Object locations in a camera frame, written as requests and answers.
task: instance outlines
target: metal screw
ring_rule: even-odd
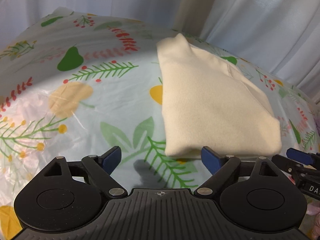
[[[124,190],[119,187],[114,187],[111,190],[109,190],[109,194],[113,196],[120,196],[124,193]]]
[[[212,189],[208,188],[208,187],[201,187],[197,190],[197,192],[200,194],[200,195],[210,195],[212,194]]]

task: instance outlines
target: green fern print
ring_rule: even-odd
[[[66,125],[61,124],[66,118],[57,121],[54,119],[55,116],[49,122],[43,122],[43,117],[37,122],[30,122],[29,125],[23,120],[21,124],[16,125],[4,117],[0,121],[0,153],[11,162],[12,154],[24,158],[26,149],[42,151],[44,149],[42,141],[51,139],[44,136],[44,133],[56,131],[65,133],[67,131]]]
[[[8,46],[7,49],[4,50],[0,54],[0,59],[5,56],[9,56],[10,60],[14,60],[15,58],[19,58],[19,57],[23,56],[24,54],[27,54],[32,49],[34,49],[34,44],[36,42],[37,41],[33,41],[30,44],[28,41],[20,41],[20,42],[17,42],[13,46]]]
[[[94,66],[88,68],[87,66],[83,66],[81,70],[78,71],[77,74],[72,74],[73,77],[69,79],[71,80],[88,80],[89,78],[95,78],[98,79],[101,78],[107,78],[109,75],[112,77],[122,77],[124,74],[126,74],[128,71],[132,70],[133,68],[138,67],[138,65],[133,65],[131,62],[126,63],[117,63],[116,61],[111,61],[108,63],[102,63],[99,66]]]
[[[152,168],[154,169],[153,175],[158,174],[160,176],[158,182],[163,183],[164,188],[198,187],[198,185],[193,184],[194,179],[189,177],[193,172],[197,172],[194,165],[191,162],[168,158],[164,154],[165,140],[156,141],[152,138],[154,132],[152,117],[137,125],[132,141],[119,128],[108,123],[101,122],[100,129],[110,147],[118,145],[122,152],[129,153],[122,159],[121,164],[144,154],[144,162],[149,163],[150,172]]]
[[[310,131],[306,133],[306,136],[301,140],[303,149],[306,151],[312,147],[316,140],[315,131]]]

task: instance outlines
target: folded sweater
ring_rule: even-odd
[[[158,42],[157,52],[167,156],[197,158],[203,146],[241,157],[280,152],[279,121],[267,96],[235,65],[182,34]]]

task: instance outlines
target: green leaf print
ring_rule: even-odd
[[[281,96],[281,98],[284,98],[288,93],[287,91],[279,86],[279,90],[278,90],[279,96]]]
[[[149,170],[154,168],[154,175],[160,175],[158,182],[163,181],[163,187],[180,187],[180,188],[194,188],[198,185],[194,185],[192,182],[194,179],[185,177],[185,175],[197,172],[196,167],[192,161],[185,159],[172,159],[168,158],[164,154],[165,140],[155,141],[152,139],[154,133],[154,121],[152,117],[139,123],[133,133],[133,147],[138,148],[139,143],[142,141],[142,145],[136,152],[130,153],[124,157],[121,161],[123,163],[135,158],[138,155],[144,154],[144,161],[148,162],[150,167]],[[110,139],[107,140],[110,146],[116,145],[116,142],[110,143]]]
[[[56,20],[59,20],[59,19],[61,19],[61,18],[63,18],[63,16],[57,16],[57,17],[55,17],[55,18],[51,18],[51,19],[49,19],[49,20],[41,23],[41,26],[42,26],[42,27],[48,26],[49,24],[54,23]]]
[[[127,148],[123,145],[122,142],[119,141],[118,137],[124,141],[129,147],[131,147],[131,143],[124,132],[122,132],[119,128],[116,128],[112,126],[111,124],[101,122],[100,123],[100,130],[105,138],[105,140],[108,142],[110,147],[113,146],[120,146],[121,150],[123,152],[128,152]]]
[[[143,149],[148,143],[148,136],[149,137],[153,136],[154,129],[155,129],[155,123],[153,121],[152,116],[144,120],[143,122],[139,123],[133,133],[133,140],[132,140],[133,147],[137,148],[143,134],[147,132],[140,147],[140,149]]]
[[[106,22],[106,23],[100,24],[97,27],[95,27],[94,31],[104,30],[104,29],[109,29],[109,28],[116,28],[116,27],[120,27],[120,26],[122,26],[122,23],[119,21]]]
[[[297,143],[300,144],[301,143],[301,136],[300,133],[298,132],[298,130],[294,127],[293,123],[291,122],[291,120],[289,119],[290,125],[292,127],[292,130],[294,132],[294,135],[296,136],[297,139]]]
[[[152,40],[152,31],[151,30],[140,30],[138,34],[145,40]]]
[[[232,63],[234,65],[237,65],[237,63],[238,63],[237,59],[235,57],[232,57],[232,56],[230,56],[230,57],[221,57],[221,58],[229,61],[230,63]]]

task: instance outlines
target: red berry print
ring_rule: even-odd
[[[264,82],[266,87],[270,87],[270,90],[273,91],[276,89],[276,85],[273,84],[272,80],[271,79],[268,79],[268,76],[265,75],[265,74],[262,74],[258,69],[256,69],[256,71],[259,73],[259,77],[260,77],[260,81],[261,82]]]
[[[81,15],[77,20],[74,21],[74,23],[78,22],[76,27],[81,26],[81,28],[84,28],[87,25],[93,26],[94,25],[94,20],[90,20],[90,19],[91,19],[91,17],[87,17],[85,15]]]

